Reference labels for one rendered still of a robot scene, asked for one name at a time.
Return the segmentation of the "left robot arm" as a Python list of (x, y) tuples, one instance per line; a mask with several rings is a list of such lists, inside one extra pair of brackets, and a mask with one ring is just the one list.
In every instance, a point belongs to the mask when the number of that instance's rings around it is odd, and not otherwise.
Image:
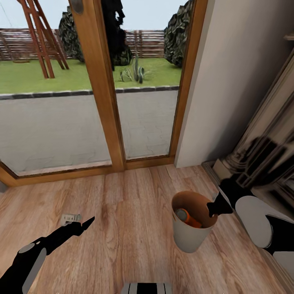
[(0, 294), (27, 294), (31, 288), (46, 256), (61, 246), (71, 236), (80, 236), (86, 231), (95, 216), (84, 222), (79, 222), (82, 215), (63, 214), (56, 231), (47, 237), (40, 237), (18, 251), (13, 265), (0, 278)]

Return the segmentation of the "trash can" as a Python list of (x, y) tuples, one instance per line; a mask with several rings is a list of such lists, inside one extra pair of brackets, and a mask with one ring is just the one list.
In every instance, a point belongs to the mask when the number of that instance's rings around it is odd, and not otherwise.
[[(185, 253), (195, 252), (218, 220), (218, 214), (209, 217), (207, 203), (212, 202), (206, 196), (191, 191), (179, 192), (172, 198), (174, 242)], [(203, 226), (203, 229), (196, 229), (184, 224), (175, 215), (177, 208), (184, 208), (197, 223)]]

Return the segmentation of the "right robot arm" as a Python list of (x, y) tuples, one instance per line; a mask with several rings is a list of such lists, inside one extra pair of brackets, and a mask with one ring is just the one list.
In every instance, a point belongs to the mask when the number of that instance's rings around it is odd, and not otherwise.
[(294, 221), (230, 178), (221, 181), (218, 190), (212, 193), (214, 202), (207, 203), (209, 217), (232, 214), (235, 209), (252, 242), (268, 251), (294, 278)]

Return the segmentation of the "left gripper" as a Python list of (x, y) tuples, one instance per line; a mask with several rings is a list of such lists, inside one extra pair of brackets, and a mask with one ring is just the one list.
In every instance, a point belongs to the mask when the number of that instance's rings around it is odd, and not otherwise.
[(68, 224), (67, 226), (61, 226), (56, 231), (52, 233), (56, 233), (60, 238), (60, 246), (68, 240), (71, 236), (80, 236), (84, 230), (86, 231), (91, 223), (95, 220), (95, 216), (84, 222), (82, 225), (80, 222), (73, 222), (72, 224)]

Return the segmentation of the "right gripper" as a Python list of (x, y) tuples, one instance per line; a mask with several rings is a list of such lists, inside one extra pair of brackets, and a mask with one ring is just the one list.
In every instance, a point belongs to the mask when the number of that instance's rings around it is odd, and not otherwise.
[(229, 205), (225, 206), (221, 204), (218, 199), (215, 199), (215, 202), (207, 203), (209, 209), (209, 217), (211, 218), (214, 214), (232, 214), (232, 207)]

